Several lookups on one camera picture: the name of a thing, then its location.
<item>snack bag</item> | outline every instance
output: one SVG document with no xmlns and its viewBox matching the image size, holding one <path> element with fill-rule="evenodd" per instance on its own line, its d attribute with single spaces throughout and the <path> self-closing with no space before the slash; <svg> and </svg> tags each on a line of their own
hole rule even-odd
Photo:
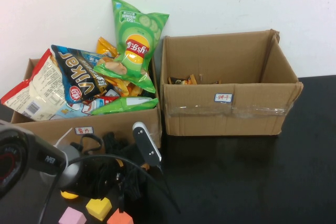
<svg viewBox="0 0 336 224">
<path fill-rule="evenodd" d="M 86 116 L 66 103 L 62 74 L 52 56 L 48 49 L 33 69 L 32 76 L 4 95 L 1 103 L 35 121 Z"/>
<path fill-rule="evenodd" d="M 93 66 L 106 56 L 55 45 L 51 48 L 62 73 L 68 103 L 80 103 L 106 90 L 105 78 L 93 70 Z"/>
<path fill-rule="evenodd" d="M 94 70 L 105 76 L 130 81 L 155 93 L 148 66 L 169 15 L 143 14 L 122 0 L 112 0 L 112 3 L 120 55 L 112 62 L 95 66 Z"/>
<path fill-rule="evenodd" d="M 102 37 L 99 38 L 98 44 L 97 44 L 97 51 L 96 53 L 101 54 L 103 53 L 103 49 L 98 48 L 98 45 L 101 45 L 105 41 L 105 43 L 108 43 L 106 40 L 104 40 Z M 94 66 L 100 65 L 106 62 L 111 62 L 112 60 L 106 59 L 105 57 L 99 60 Z M 112 78 L 112 77 L 105 77 L 105 79 L 113 85 L 113 89 L 115 92 L 117 92 L 122 97 L 137 97 L 141 92 L 142 89 L 135 84 L 130 83 L 129 81 L 121 80 L 118 78 Z"/>
<path fill-rule="evenodd" d="M 169 84 L 181 84 L 181 85 L 195 85 L 197 84 L 197 81 L 195 79 L 195 76 L 191 74 L 188 79 L 169 77 L 168 83 Z"/>
<path fill-rule="evenodd" d="M 108 83 L 106 89 L 102 93 L 96 94 L 96 95 L 90 97 L 88 100 L 82 101 L 82 103 L 89 104 L 93 100 L 95 100 L 97 98 L 101 98 L 101 97 L 119 97 L 119 96 L 120 95 L 114 91 L 114 86 L 112 84 Z"/>
<path fill-rule="evenodd" d="M 51 119 L 61 119 L 61 118 L 76 118 L 79 116 L 91 115 L 91 112 L 97 108 L 103 107 L 104 105 L 113 102 L 119 97 L 100 97 L 89 103 L 74 103 L 66 104 L 63 108 L 55 114 Z"/>
<path fill-rule="evenodd" d="M 92 115 L 147 110 L 154 108 L 159 100 L 149 97 L 120 97 L 91 112 Z"/>
<path fill-rule="evenodd" d="M 98 39 L 96 53 L 100 55 L 107 55 L 112 58 L 118 55 L 117 49 L 103 37 Z"/>
</svg>

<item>green chip bag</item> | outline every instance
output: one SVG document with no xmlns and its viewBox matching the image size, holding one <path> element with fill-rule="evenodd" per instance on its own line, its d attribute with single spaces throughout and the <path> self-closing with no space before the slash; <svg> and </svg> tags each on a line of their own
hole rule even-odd
<svg viewBox="0 0 336 224">
<path fill-rule="evenodd" d="M 159 100 L 149 97 L 120 97 L 91 112 L 91 115 L 111 114 L 154 108 Z"/>
<path fill-rule="evenodd" d="M 155 93 L 148 75 L 148 66 L 169 17 L 161 13 L 141 13 L 134 6 L 112 0 L 117 49 L 120 53 L 113 62 L 94 68 L 105 76 L 127 80 L 140 88 Z"/>
</svg>

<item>cardboard box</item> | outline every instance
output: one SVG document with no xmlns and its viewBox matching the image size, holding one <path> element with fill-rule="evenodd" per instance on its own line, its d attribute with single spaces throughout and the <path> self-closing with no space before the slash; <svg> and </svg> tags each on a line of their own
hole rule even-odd
<svg viewBox="0 0 336 224">
<path fill-rule="evenodd" d="M 28 79 L 38 59 L 30 59 L 24 79 Z M 156 90 L 154 60 L 152 60 L 152 81 Z M 150 132 L 153 141 L 157 147 L 161 147 L 161 111 L 160 106 L 150 110 L 142 110 L 135 112 L 124 112 L 117 114 L 84 116 L 74 119 L 57 119 L 49 121 L 32 121 L 31 119 L 14 111 L 12 123 L 23 127 L 40 136 L 45 141 L 55 144 L 55 142 L 63 136 L 71 127 L 71 132 L 65 137 L 62 143 L 78 142 L 83 133 L 94 133 L 99 137 L 103 137 L 108 132 L 114 132 L 117 139 L 126 139 L 129 143 L 134 143 L 132 127 L 135 122 L 143 122 Z M 94 141 L 85 142 L 86 148 L 92 148 L 96 144 Z"/>
<path fill-rule="evenodd" d="M 279 39 L 274 30 L 166 37 L 160 88 L 167 134 L 279 134 L 303 88 Z M 198 85 L 168 84 L 191 74 Z"/>
</svg>

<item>yellow block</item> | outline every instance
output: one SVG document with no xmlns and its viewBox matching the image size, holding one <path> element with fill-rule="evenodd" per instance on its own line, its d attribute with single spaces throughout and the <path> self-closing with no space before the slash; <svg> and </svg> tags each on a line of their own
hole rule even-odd
<svg viewBox="0 0 336 224">
<path fill-rule="evenodd" d="M 96 217 L 98 220 L 103 221 L 109 211 L 112 209 L 112 204 L 108 198 L 91 199 L 87 205 L 86 209 L 89 214 Z"/>
</svg>

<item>white wall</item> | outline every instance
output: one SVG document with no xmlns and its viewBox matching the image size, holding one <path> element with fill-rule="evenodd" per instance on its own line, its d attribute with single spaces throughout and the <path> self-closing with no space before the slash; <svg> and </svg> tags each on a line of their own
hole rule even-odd
<svg viewBox="0 0 336 224">
<path fill-rule="evenodd" d="M 143 12 L 169 13 L 163 36 L 273 28 L 299 77 L 336 74 L 336 0 L 125 1 Z M 93 51 L 100 36 L 115 42 L 111 0 L 0 0 L 0 5 L 0 96 L 22 80 L 28 58 L 39 58 L 51 44 Z"/>
</svg>

